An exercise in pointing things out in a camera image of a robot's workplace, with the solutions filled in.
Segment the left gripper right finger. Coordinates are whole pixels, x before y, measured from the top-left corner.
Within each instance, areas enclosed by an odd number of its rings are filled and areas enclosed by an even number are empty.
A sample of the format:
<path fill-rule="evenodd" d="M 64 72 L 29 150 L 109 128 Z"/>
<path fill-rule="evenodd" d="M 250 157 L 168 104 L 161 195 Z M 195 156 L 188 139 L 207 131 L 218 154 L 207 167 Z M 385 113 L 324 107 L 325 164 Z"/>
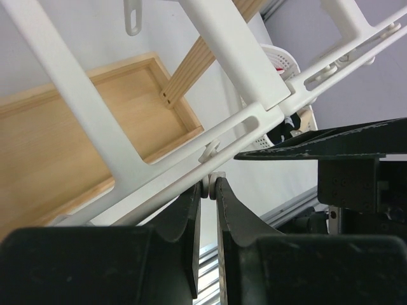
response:
<path fill-rule="evenodd" d="M 283 234 L 215 186 L 222 304 L 405 304 L 406 244 L 389 235 Z"/>

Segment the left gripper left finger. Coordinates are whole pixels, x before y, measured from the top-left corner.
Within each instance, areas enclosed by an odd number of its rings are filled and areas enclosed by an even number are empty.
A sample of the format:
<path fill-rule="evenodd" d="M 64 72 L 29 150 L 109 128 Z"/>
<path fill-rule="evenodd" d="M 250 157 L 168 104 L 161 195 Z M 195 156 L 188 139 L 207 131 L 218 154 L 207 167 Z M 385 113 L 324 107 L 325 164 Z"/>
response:
<path fill-rule="evenodd" d="M 27 227 L 1 242 L 2 304 L 191 304 L 199 184 L 142 226 Z"/>

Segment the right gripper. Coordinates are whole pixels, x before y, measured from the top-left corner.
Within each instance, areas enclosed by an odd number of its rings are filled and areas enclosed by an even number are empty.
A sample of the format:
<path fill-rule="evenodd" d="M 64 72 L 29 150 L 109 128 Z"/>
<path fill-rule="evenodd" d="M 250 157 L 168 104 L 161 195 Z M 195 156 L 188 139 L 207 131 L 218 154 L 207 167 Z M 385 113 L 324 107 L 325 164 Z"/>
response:
<path fill-rule="evenodd" d="M 302 133 L 235 160 L 318 162 L 317 197 L 329 207 L 330 234 L 406 234 L 406 118 Z"/>

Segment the white plastic clip hanger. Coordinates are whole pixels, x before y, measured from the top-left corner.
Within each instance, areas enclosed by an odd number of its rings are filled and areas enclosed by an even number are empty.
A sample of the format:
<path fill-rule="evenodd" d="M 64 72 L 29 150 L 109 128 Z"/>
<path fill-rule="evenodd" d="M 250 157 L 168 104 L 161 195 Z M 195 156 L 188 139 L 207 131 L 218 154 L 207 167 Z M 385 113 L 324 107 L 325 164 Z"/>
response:
<path fill-rule="evenodd" d="M 64 98 L 82 129 L 112 173 L 114 188 L 74 215 L 62 227 L 80 226 L 111 208 L 201 148 L 210 151 L 216 139 L 247 119 L 250 132 L 235 140 L 170 186 L 122 217 L 118 224 L 139 223 L 178 194 L 226 163 L 285 117 L 311 104 L 320 94 L 406 34 L 401 8 L 371 25 L 355 1 L 323 1 L 341 39 L 309 68 L 284 81 L 267 59 L 231 1 L 181 1 L 203 39 L 202 48 L 216 57 L 247 107 L 178 148 L 147 164 L 139 156 L 102 97 L 60 37 L 37 1 L 3 1 L 3 7 Z"/>

